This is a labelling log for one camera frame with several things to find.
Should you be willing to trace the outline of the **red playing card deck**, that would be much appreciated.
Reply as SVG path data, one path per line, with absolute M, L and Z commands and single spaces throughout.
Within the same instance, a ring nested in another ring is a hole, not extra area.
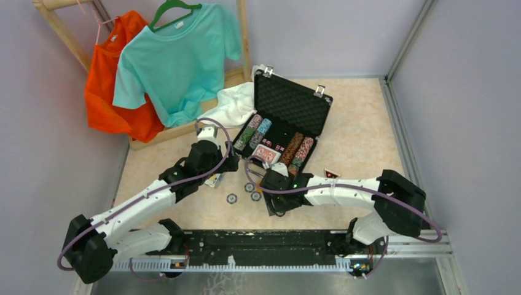
M 260 157 L 266 164 L 274 164 L 281 157 L 281 152 L 278 152 L 263 144 L 259 144 L 253 151 L 253 155 Z

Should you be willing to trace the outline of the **red black triangular card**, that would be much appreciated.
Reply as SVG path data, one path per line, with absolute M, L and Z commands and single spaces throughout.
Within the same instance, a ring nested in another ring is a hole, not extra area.
M 324 175 L 326 178 L 339 178 L 340 177 L 340 174 L 338 174 L 332 170 L 329 170 L 327 168 L 324 169 Z

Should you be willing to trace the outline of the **black poker set case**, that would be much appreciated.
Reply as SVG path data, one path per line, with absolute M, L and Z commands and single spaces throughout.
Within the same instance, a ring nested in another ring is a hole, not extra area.
M 268 118 L 272 121 L 272 126 L 259 144 L 281 152 L 281 155 L 297 132 L 302 133 L 304 138 L 309 136 L 315 140 L 298 172 L 301 173 L 321 137 L 334 101 L 333 97 L 325 94 L 323 85 L 308 88 L 274 74 L 271 67 L 255 70 L 253 78 L 255 113 L 235 137 L 233 145 L 251 118 L 259 114 L 263 119 Z M 247 159 L 255 150 L 251 149 L 248 143 L 242 151 L 234 147 L 233 150 Z

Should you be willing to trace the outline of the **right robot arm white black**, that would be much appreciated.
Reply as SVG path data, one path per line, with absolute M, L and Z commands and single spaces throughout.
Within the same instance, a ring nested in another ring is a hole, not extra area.
M 311 173 L 290 176 L 269 169 L 260 189 L 274 212 L 304 205 L 370 210 L 350 224 L 346 245 L 353 253 L 362 253 L 371 243 L 392 233 L 418 238 L 425 221 L 425 192 L 394 170 L 383 170 L 375 178 L 340 179 Z

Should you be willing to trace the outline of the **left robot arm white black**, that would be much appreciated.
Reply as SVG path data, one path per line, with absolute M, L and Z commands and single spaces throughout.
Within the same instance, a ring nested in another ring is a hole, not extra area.
M 232 143 L 222 152 L 215 139 L 199 139 L 189 155 L 166 169 L 143 191 L 91 218 L 69 223 L 57 267 L 74 271 L 85 283 L 103 278 L 116 263 L 142 254 L 185 254 L 184 231 L 171 219 L 135 229 L 144 219 L 194 194 L 213 174 L 235 172 L 239 157 Z

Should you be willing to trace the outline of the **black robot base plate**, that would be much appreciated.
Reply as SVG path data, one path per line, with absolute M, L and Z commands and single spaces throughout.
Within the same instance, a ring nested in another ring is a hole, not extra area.
M 382 254 L 385 241 L 356 241 L 346 230 L 187 230 L 150 256 L 180 255 L 190 266 L 332 266 L 338 258 Z

